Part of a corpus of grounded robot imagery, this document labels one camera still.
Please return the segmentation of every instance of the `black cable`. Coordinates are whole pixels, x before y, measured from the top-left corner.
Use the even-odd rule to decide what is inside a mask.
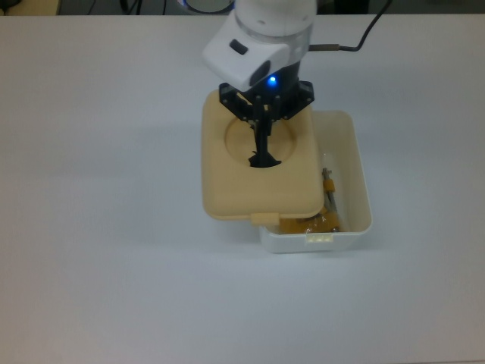
[[[133,9],[135,8],[136,4],[138,4],[138,0],[135,0],[135,2],[131,5],[130,10],[127,12],[127,15],[131,15]]]
[[[94,5],[96,5],[96,2],[97,2],[97,1],[98,1],[98,0],[93,0],[93,1],[92,1],[91,8],[89,8],[89,11],[88,11],[88,15],[91,15],[92,10],[94,9]]]
[[[142,4],[143,4],[143,0],[138,0],[138,6],[136,7],[136,15],[139,15],[139,13],[142,11]]]
[[[356,47],[347,47],[340,44],[312,44],[308,49],[310,52],[325,52],[325,51],[345,51],[345,52],[358,52],[361,50],[362,46],[364,45],[367,36],[371,32],[376,22],[379,20],[380,17],[387,11],[389,6],[393,3],[393,0],[387,0],[387,3],[380,9],[379,13],[377,13],[376,17],[371,21],[369,26],[364,32],[364,35],[361,38],[360,43]]]

